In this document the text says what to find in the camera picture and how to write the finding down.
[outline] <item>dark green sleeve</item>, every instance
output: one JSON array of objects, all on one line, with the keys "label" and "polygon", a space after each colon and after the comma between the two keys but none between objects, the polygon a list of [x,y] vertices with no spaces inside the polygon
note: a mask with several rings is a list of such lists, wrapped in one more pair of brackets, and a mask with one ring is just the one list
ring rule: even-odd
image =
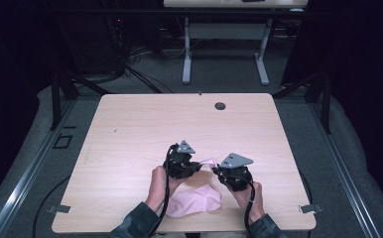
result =
[{"label": "dark green sleeve", "polygon": [[159,221],[158,215],[141,202],[124,218],[123,223],[110,232],[110,238],[149,237]]},{"label": "dark green sleeve", "polygon": [[250,225],[253,238],[286,238],[287,236],[272,220],[269,214],[265,214]]}]

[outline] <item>black round hole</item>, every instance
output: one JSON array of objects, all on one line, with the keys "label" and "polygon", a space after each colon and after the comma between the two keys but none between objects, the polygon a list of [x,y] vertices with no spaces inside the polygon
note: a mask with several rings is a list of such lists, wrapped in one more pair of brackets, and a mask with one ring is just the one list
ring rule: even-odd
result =
[{"label": "black round hole", "polygon": [[225,105],[225,103],[223,103],[223,102],[216,102],[216,103],[215,103],[215,108],[216,108],[217,110],[224,110],[224,109],[226,108],[226,105]]}]

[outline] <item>person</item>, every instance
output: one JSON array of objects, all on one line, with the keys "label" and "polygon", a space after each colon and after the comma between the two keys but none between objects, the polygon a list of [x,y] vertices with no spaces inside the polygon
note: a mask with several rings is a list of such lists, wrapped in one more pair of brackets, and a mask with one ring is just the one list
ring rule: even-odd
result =
[{"label": "person", "polygon": [[[166,187],[166,171],[158,166],[152,171],[152,180],[148,197],[145,202],[140,202],[123,222],[113,229],[110,238],[147,238],[159,222],[157,211],[164,203]],[[170,196],[186,180],[186,178],[169,178]],[[249,213],[250,232],[253,238],[284,238],[284,232],[276,225],[269,214],[263,209],[262,184],[253,181],[255,197]],[[241,191],[231,191],[239,207],[245,210],[251,195],[251,187]]]}]

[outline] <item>white desk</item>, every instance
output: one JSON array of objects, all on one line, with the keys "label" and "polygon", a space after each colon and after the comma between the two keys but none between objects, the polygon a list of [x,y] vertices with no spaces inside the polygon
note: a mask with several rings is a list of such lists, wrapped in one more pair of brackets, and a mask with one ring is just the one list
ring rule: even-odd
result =
[{"label": "white desk", "polygon": [[[223,102],[224,110],[214,104]],[[285,230],[316,226],[278,112],[269,94],[136,94],[102,97],[53,230],[58,233],[109,232],[146,199],[151,171],[169,147],[181,140],[195,149],[192,161],[233,152],[254,160],[249,171],[263,183],[265,210]],[[205,166],[178,191],[206,183],[222,193],[221,208],[183,218],[166,216],[161,232],[244,231],[244,214]]]},{"label": "white desk", "polygon": [[[292,9],[305,8],[308,0],[266,0],[262,2],[242,2],[241,0],[165,0],[169,8],[256,8],[256,9]],[[261,40],[255,60],[259,77],[263,85],[269,85],[268,75],[263,64],[263,55],[269,40],[272,21],[266,24],[202,24],[185,20],[185,66],[183,83],[191,82],[192,52],[191,39],[245,39]]]}]

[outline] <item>desk leg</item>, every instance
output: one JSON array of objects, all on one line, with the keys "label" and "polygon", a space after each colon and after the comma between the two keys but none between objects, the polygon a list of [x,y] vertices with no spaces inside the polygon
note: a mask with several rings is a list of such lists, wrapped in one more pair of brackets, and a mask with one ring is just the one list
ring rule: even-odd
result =
[{"label": "desk leg", "polygon": [[192,53],[189,18],[185,19],[185,67],[183,69],[183,84],[191,83]]},{"label": "desk leg", "polygon": [[262,81],[262,85],[269,85],[268,74],[266,73],[265,64],[263,64],[263,55],[265,55],[266,46],[268,45],[268,40],[270,37],[270,31],[272,28],[272,20],[268,20],[266,27],[263,31],[263,39],[260,45],[259,53],[254,54],[256,59],[257,69],[259,70],[259,77]]}]

